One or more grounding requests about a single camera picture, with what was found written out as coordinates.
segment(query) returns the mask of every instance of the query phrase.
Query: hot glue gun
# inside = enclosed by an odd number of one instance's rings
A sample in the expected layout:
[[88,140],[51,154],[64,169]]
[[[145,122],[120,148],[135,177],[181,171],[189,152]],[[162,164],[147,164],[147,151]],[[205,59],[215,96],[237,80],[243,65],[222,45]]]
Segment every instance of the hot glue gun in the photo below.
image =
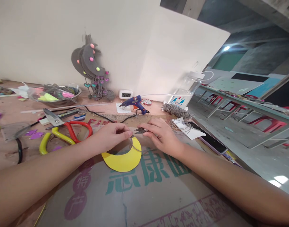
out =
[[142,114],[146,114],[146,113],[150,113],[148,110],[146,110],[141,104],[141,96],[136,96],[134,98],[130,98],[127,101],[124,101],[121,105],[123,107],[129,106],[129,105],[133,105],[136,106],[137,108],[139,108],[141,110]]

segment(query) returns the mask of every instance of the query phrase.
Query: smartphone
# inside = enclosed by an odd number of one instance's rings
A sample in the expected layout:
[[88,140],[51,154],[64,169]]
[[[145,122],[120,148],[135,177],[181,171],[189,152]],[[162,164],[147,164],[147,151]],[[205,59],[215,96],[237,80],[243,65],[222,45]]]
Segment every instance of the smartphone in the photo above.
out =
[[200,128],[198,125],[196,125],[194,122],[189,121],[188,123],[190,123],[193,128],[198,129],[198,130],[200,130],[206,134],[206,136],[201,136],[201,137],[199,137],[199,139],[202,142],[204,142],[215,153],[224,154],[227,151],[226,146],[224,146],[221,142],[219,142],[214,137],[209,135],[206,131],[204,131],[202,128]]

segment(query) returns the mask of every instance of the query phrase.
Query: cardboard moon decoration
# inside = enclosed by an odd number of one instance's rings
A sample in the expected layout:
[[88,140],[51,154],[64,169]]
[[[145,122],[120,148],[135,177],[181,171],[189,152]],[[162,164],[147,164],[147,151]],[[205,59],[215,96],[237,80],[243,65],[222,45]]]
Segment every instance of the cardboard moon decoration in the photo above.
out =
[[117,172],[129,172],[134,169],[140,162],[141,158],[141,145],[138,139],[133,136],[130,151],[122,155],[109,154],[107,152],[102,153],[102,157],[108,167]]
[[89,99],[100,100],[104,97],[108,101],[113,101],[115,96],[114,92],[107,90],[104,83],[109,81],[109,71],[101,67],[95,60],[96,55],[101,53],[96,49],[97,44],[93,43],[91,35],[86,35],[86,44],[81,48],[76,48],[71,54],[71,62],[74,68],[85,77],[85,87],[89,91]]

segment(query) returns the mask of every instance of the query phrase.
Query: digital clock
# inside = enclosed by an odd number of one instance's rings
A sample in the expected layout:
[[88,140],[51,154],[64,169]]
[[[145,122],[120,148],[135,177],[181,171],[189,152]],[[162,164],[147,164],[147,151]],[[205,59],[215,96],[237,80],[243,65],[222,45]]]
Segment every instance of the digital clock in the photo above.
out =
[[133,97],[133,92],[130,90],[120,90],[119,91],[119,98],[120,99],[129,99]]

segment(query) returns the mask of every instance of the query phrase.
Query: red-handled scissors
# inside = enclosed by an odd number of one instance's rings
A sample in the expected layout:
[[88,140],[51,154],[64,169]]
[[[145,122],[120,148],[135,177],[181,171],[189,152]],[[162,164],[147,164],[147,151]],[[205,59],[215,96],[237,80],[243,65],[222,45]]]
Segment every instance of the red-handled scissors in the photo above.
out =
[[52,113],[50,110],[48,109],[43,109],[44,110],[44,113],[47,117],[47,119],[49,120],[49,122],[54,126],[54,127],[59,127],[61,125],[66,125],[68,130],[69,130],[69,133],[70,133],[70,136],[72,138],[72,140],[75,142],[75,143],[79,143],[81,141],[79,141],[77,138],[76,138],[76,135],[73,131],[73,128],[71,126],[71,124],[73,125],[82,125],[82,126],[85,126],[88,128],[89,130],[89,136],[91,136],[93,134],[93,131],[92,131],[92,127],[85,123],[85,122],[80,122],[80,121],[68,121],[68,122],[63,122],[56,114]]
[[72,139],[75,143],[79,143],[79,142],[81,142],[81,141],[79,141],[79,140],[76,138],[76,135],[75,135],[75,133],[74,133],[74,131],[73,131],[73,128],[72,128],[71,124],[73,124],[73,125],[82,125],[82,126],[87,127],[88,130],[89,130],[89,135],[87,136],[87,138],[90,137],[90,136],[92,136],[92,134],[93,134],[92,127],[91,127],[91,125],[87,124],[86,122],[80,122],[80,121],[69,121],[69,122],[65,122],[64,125],[67,126],[67,128],[68,128],[68,130],[69,130],[69,133],[70,133],[70,136],[71,136],[71,139]]

